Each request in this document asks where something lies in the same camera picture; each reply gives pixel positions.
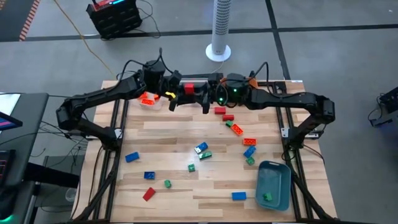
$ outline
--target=wooden table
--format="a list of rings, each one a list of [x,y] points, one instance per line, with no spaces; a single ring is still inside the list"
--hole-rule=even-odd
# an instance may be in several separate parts
[[[103,87],[114,85],[104,81]],[[304,91],[302,82],[286,82],[289,93]],[[183,105],[169,111],[168,101],[163,99],[159,111],[144,110],[136,100],[131,100],[124,133],[121,162],[112,209],[112,222],[271,222],[294,221],[292,203],[287,211],[277,212],[259,207],[254,200],[257,169],[261,161],[284,163],[281,159],[282,145],[275,108],[251,111],[245,107],[227,108],[227,114],[235,115],[235,123],[243,130],[237,136],[214,114],[202,114],[200,105]],[[119,118],[123,103],[119,109]],[[95,123],[109,126],[113,103],[96,108]],[[285,110],[284,122],[287,126]],[[308,113],[292,109],[295,125],[298,126]],[[256,138],[256,163],[249,166],[243,152],[243,138]],[[209,145],[213,157],[199,161],[193,148],[202,142]],[[319,151],[317,141],[305,143]],[[81,197],[75,217],[87,206],[93,167],[99,141],[89,143],[81,172]],[[140,159],[127,163],[124,156],[139,152]],[[94,192],[98,186],[104,153],[96,167]],[[309,191],[325,209],[335,217],[335,207],[322,160],[304,149],[301,150],[303,168]],[[196,171],[188,172],[188,165],[195,164]],[[143,178],[144,171],[155,171],[155,180]],[[166,189],[164,180],[169,179],[171,189]],[[156,194],[146,202],[142,196],[152,187]],[[248,199],[232,201],[231,192],[245,191]],[[302,216],[305,209],[302,194],[297,189]],[[101,204],[104,217],[107,193]]]

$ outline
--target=blue lego brick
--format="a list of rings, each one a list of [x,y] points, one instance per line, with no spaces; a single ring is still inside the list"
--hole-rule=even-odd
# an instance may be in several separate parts
[[[139,159],[139,154],[138,152],[133,152],[130,155],[126,155],[126,162],[131,162],[135,161],[136,159]]]
[[[250,146],[246,152],[243,153],[244,156],[246,156],[246,158],[250,158],[251,155],[253,155],[254,151],[256,150],[256,147],[254,146]]]
[[[232,200],[246,200],[246,192],[232,192]]]
[[[152,171],[144,172],[144,178],[145,179],[154,180],[155,179],[155,172],[152,172]]]
[[[203,142],[199,146],[195,147],[195,151],[199,154],[208,148],[209,148],[208,145],[205,142]]]

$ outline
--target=green led light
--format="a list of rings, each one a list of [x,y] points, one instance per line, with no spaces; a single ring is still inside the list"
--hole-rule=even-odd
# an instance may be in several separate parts
[[[8,218],[5,218],[5,219],[3,219],[3,220],[0,220],[0,223],[7,223],[7,222],[11,221],[12,218],[13,218],[13,215],[10,215],[10,216],[8,216]]]

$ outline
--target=computer screen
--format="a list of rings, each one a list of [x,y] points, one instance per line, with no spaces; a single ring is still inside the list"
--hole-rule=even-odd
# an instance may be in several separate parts
[[[0,112],[0,131],[22,126],[22,121]]]

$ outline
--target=floor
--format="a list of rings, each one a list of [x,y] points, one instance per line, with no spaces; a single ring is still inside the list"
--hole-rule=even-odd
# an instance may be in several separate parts
[[[90,0],[58,1],[84,35],[97,34],[85,12]],[[114,73],[129,59],[156,58],[159,47],[167,66],[183,74],[208,73],[220,66],[205,57],[211,41],[212,0],[148,1],[161,38],[131,35],[104,42],[88,36],[90,47]],[[143,1],[137,5],[150,11]],[[220,71],[248,75],[266,60],[271,79],[303,80],[307,91],[336,104],[336,121],[320,144],[342,220],[396,223],[397,130],[389,125],[372,128],[367,116],[376,107],[376,97],[398,83],[397,20],[395,0],[233,1],[228,40],[232,56]],[[141,29],[156,34],[150,18]],[[73,95],[114,79],[87,51],[53,0],[41,0],[24,42],[0,42],[0,52],[5,52],[0,54],[1,91]],[[265,78],[265,73],[258,77]],[[44,120],[56,122],[54,112],[61,102],[50,99]],[[92,118],[93,110],[87,114]],[[72,146],[41,135],[32,154],[47,150],[32,161],[64,156]],[[60,222],[69,214],[39,210],[36,223]]]

